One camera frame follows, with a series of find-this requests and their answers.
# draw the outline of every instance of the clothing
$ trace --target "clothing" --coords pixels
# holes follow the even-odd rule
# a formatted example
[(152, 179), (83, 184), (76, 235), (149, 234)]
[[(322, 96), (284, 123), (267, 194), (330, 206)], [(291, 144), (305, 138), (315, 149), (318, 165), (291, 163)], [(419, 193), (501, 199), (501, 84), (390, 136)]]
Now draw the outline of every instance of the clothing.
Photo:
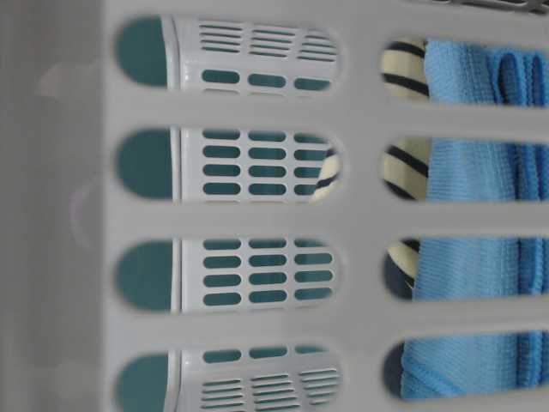
[[(429, 42), (431, 99), (450, 104), (545, 106), (547, 63), (536, 52)], [(549, 152), (540, 145), (434, 139), (427, 200), (546, 198)], [(422, 239), (414, 300), (467, 300), (539, 294), (547, 289), (548, 248), (541, 239)], [(406, 342), (406, 399), (488, 394), (546, 381), (547, 336), (491, 334)]]
[[(402, 38), (387, 47), (382, 55), (381, 72), (391, 95), (411, 100), (429, 100), (424, 58), (422, 39)], [(381, 176), (398, 197), (425, 200), (430, 155), (431, 139), (402, 139), (389, 146), (383, 154)], [(326, 197), (333, 190), (339, 171), (339, 156), (331, 149), (323, 163), (312, 202)], [(417, 273), (419, 241), (396, 241), (389, 247), (388, 254), (398, 274), (412, 287)]]

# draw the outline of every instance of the white plastic laundry basket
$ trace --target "white plastic laundry basket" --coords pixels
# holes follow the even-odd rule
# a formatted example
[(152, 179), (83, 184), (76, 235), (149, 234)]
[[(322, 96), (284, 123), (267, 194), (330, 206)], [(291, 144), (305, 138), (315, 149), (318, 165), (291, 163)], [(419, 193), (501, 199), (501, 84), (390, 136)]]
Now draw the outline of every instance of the white plastic laundry basket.
[[(409, 136), (546, 142), (541, 110), (392, 100), (379, 60), (402, 35), (547, 51), (547, 7), (0, 2), (0, 410), (118, 411), (121, 371), (168, 351), (166, 412), (546, 411), (543, 390), (410, 404), (386, 391), (383, 364), (403, 340), (549, 329), (546, 297), (396, 299), (381, 275), (387, 246), (408, 236), (543, 237), (549, 224), (543, 204), (401, 202), (378, 165)], [(167, 90), (132, 81), (117, 58), (121, 32), (148, 15), (164, 19)], [(120, 149), (150, 127), (171, 128), (174, 199), (138, 197), (118, 177)], [(312, 203), (317, 178), (300, 168), (319, 168), (312, 152), (328, 146), (341, 156), (341, 179)], [(273, 176), (257, 169), (265, 166)], [(114, 281), (120, 259), (173, 239), (172, 312), (135, 309)], [(269, 247), (253, 246), (261, 242)], [(251, 263), (264, 255), (286, 260)], [(219, 257), (242, 264), (206, 266)], [(309, 282), (296, 277), (303, 271), (324, 275)], [(252, 282), (260, 272), (273, 275)], [(225, 275), (211, 286), (221, 280), (208, 276)], [(273, 291), (272, 301), (251, 298)], [(219, 293), (240, 300), (205, 303)]]

